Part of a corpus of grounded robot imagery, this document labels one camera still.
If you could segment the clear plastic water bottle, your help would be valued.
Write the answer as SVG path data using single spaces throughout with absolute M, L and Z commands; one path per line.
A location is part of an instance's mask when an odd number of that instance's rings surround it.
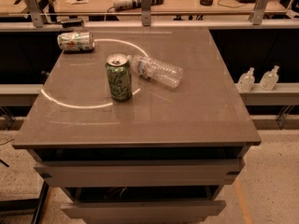
M 183 77 L 182 68 L 151 57 L 129 55 L 128 61 L 131 69 L 140 76 L 154 79 L 170 88 L 176 88 Z

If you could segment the green upright soda can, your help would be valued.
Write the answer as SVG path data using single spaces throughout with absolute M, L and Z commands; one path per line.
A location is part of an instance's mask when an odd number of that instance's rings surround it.
M 119 102 L 129 100 L 132 97 L 132 77 L 127 56 L 121 53 L 109 55 L 106 70 L 111 97 Z

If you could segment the white lying soda can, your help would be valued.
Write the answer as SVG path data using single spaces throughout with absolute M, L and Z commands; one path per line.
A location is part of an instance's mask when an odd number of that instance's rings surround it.
M 93 35 L 90 32 L 62 33 L 57 36 L 57 43 L 64 51 L 85 51 L 94 49 Z

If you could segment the grey drawer cabinet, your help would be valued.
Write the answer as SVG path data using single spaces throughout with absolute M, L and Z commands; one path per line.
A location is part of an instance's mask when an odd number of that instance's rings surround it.
M 16 136 L 16 148 L 44 161 L 241 159 L 260 143 L 234 82 L 205 28 L 110 28 L 87 53 L 64 53 Z M 133 79 L 126 102 L 111 98 L 113 53 L 140 54 L 183 69 L 174 89 Z M 61 189 L 69 203 L 220 201 L 226 185 Z

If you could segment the upper cabinet drawer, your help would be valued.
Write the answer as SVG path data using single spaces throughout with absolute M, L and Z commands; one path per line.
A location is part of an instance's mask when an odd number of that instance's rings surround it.
M 227 185 L 241 159 L 180 161 L 44 161 L 36 171 L 53 187 L 162 187 Z

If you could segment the cabinet drawer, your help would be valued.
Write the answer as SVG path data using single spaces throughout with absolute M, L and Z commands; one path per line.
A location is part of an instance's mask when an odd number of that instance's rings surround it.
M 86 224 L 196 223 L 217 216 L 225 201 L 160 201 L 129 203 L 73 203 L 61 206 L 70 218 Z
M 180 161 L 44 161 L 36 171 L 53 187 L 162 187 L 227 185 L 241 159 Z

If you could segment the left sanitizer pump bottle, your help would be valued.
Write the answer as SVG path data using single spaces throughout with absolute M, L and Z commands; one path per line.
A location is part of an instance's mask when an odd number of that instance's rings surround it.
M 251 67 L 247 73 L 241 75 L 237 82 L 237 89 L 241 92 L 248 92 L 251 90 L 255 77 L 253 75 L 254 68 Z

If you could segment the sanitizer pump bottle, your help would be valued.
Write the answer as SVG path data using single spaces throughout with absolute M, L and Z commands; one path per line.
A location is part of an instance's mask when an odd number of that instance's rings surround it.
M 275 65 L 271 71 L 264 73 L 259 85 L 263 90 L 271 91 L 274 89 L 278 82 L 278 69 L 279 66 Z
M 253 75 L 254 68 L 251 67 L 247 73 L 241 75 L 237 82 L 237 89 L 241 92 L 248 92 L 251 90 L 255 77 Z

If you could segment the lower cabinet drawer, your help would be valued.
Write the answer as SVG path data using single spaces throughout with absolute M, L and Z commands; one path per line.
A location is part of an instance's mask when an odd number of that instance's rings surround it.
M 86 224 L 196 223 L 217 216 L 225 201 L 160 201 L 129 203 L 73 203 L 61 206 L 70 218 Z

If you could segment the right sanitizer pump bottle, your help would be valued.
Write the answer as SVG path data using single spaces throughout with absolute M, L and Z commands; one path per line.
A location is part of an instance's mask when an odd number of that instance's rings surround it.
M 263 90 L 271 91 L 274 89 L 278 82 L 278 69 L 279 66 L 275 65 L 271 71 L 264 73 L 259 85 Z

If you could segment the black metal stand leg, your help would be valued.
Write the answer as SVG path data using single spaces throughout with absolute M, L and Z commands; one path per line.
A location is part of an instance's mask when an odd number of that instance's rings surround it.
M 46 182 L 43 182 L 38 198 L 1 201 L 0 215 L 9 216 L 28 212 L 33 215 L 31 224 L 39 224 L 42 218 L 49 188 L 50 186 Z

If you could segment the middle metal bracket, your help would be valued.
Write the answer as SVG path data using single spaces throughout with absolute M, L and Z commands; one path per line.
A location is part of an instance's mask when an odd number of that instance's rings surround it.
M 150 0 L 141 0 L 141 21 L 143 26 L 150 26 Z

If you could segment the metal bracket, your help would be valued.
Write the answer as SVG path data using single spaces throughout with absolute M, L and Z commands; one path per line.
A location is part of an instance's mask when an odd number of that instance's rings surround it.
M 249 21 L 253 25 L 260 25 L 263 21 L 266 6 L 269 0 L 256 0 L 255 6 L 249 15 Z
M 42 28 L 44 26 L 43 13 L 36 0 L 23 0 L 29 9 L 30 16 L 34 27 Z
M 141 0 L 141 21 L 143 26 L 150 26 L 150 0 Z

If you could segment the right metal bracket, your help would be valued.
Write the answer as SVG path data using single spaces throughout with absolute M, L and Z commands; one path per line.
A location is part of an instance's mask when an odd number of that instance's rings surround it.
M 255 6 L 249 15 L 249 21 L 253 25 L 260 25 L 263 21 L 266 6 L 269 0 L 256 0 Z

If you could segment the left metal bracket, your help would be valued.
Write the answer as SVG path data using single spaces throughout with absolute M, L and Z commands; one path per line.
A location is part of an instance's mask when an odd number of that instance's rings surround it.
M 30 16 L 34 27 L 42 28 L 44 26 L 43 13 L 36 0 L 23 0 L 29 9 Z

